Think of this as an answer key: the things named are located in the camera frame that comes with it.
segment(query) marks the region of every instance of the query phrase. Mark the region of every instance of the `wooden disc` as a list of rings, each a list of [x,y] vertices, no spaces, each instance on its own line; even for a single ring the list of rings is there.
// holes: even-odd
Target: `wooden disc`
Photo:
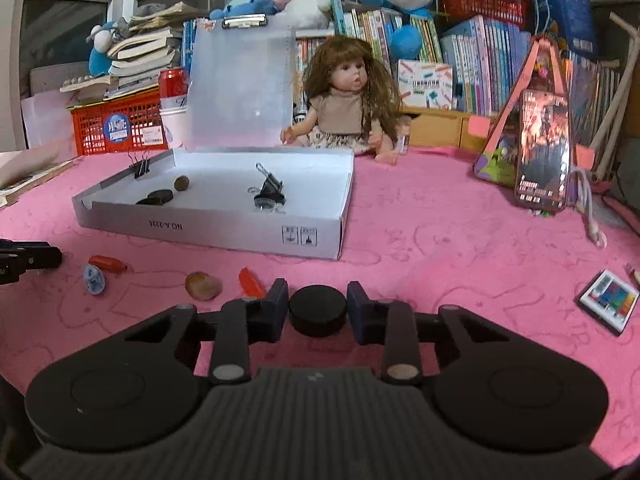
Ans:
[[[209,301],[222,292],[222,280],[206,272],[192,272],[184,280],[184,287],[194,300]]]

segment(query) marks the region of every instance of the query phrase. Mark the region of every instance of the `sticker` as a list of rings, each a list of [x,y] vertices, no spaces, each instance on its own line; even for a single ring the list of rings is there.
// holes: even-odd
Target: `sticker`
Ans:
[[[123,114],[111,114],[102,127],[104,138],[111,142],[123,142],[131,133],[129,119]]]
[[[140,130],[142,134],[142,144],[144,146],[157,146],[164,143],[162,137],[162,126],[147,126]]]
[[[315,227],[301,227],[300,244],[308,247],[318,246],[318,229]]]
[[[297,245],[298,244],[298,228],[295,226],[282,226],[282,243]]]

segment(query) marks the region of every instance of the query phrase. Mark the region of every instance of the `pink table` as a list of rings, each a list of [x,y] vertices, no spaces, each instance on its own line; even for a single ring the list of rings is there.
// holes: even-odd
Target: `pink table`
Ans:
[[[573,302],[603,268],[622,275],[640,267],[640,238],[605,227],[600,251],[570,210],[555,219],[511,205],[509,192],[469,175],[469,166],[438,155],[410,153],[395,168],[356,162],[344,251],[339,262],[303,260],[184,246],[78,227],[70,197],[129,164],[127,155],[90,156],[0,210],[0,235],[44,240],[66,259],[56,271],[30,272],[0,287],[0,372],[21,391],[50,362],[177,303],[191,303],[184,278],[194,270],[220,277],[223,294],[200,310],[241,295],[244,266],[265,283],[283,277],[290,290],[325,283],[344,291],[359,280],[372,298],[400,298],[434,312],[455,303],[570,356],[605,381],[610,407],[593,447],[612,465],[640,452],[640,314],[615,338]],[[81,280],[92,254],[130,265],[108,276],[101,297]],[[207,359],[206,348],[198,370]],[[425,345],[424,370],[437,366]],[[380,348],[359,347],[347,330],[326,340],[286,326],[277,346],[252,347],[252,365],[376,365]]]

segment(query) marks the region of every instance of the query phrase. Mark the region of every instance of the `cardboard box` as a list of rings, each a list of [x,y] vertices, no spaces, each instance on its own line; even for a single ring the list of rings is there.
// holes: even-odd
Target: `cardboard box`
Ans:
[[[286,254],[340,256],[351,184],[351,150],[208,148],[168,150],[149,159],[134,179],[128,168],[73,198],[82,227],[203,246]],[[260,189],[262,164],[284,184],[286,203],[260,210],[249,188]],[[190,179],[178,192],[178,176]],[[171,189],[162,206],[137,205],[148,193]]]
[[[453,96],[451,66],[400,60],[398,89],[405,106],[450,110]]]

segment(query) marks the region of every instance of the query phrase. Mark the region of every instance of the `doll hand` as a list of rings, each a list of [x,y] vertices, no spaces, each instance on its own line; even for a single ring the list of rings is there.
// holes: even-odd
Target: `doll hand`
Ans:
[[[382,132],[369,132],[369,147],[376,150],[382,146]]]
[[[296,134],[293,132],[293,128],[291,126],[284,128],[280,132],[280,140],[283,144],[290,144],[296,140]]]

